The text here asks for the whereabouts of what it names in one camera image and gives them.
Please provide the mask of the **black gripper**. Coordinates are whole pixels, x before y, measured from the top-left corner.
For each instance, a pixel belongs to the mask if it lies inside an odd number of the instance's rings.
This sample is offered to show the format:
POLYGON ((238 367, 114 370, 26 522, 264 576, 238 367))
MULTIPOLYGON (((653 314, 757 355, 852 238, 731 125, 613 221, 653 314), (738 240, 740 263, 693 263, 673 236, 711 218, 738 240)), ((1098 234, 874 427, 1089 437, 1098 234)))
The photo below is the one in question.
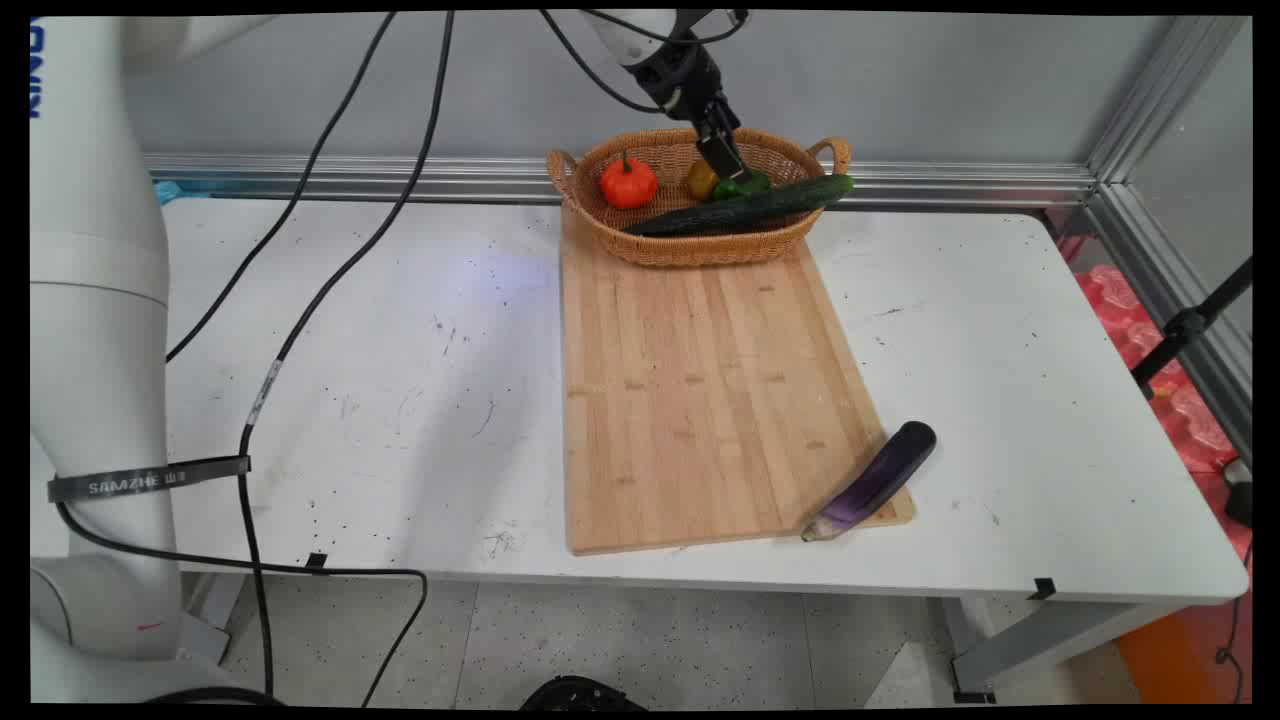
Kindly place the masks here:
POLYGON ((696 147, 721 181, 751 174, 735 140, 740 119, 730 108, 719 67, 701 45, 644 38, 628 45, 628 73, 671 120, 696 124, 696 147))

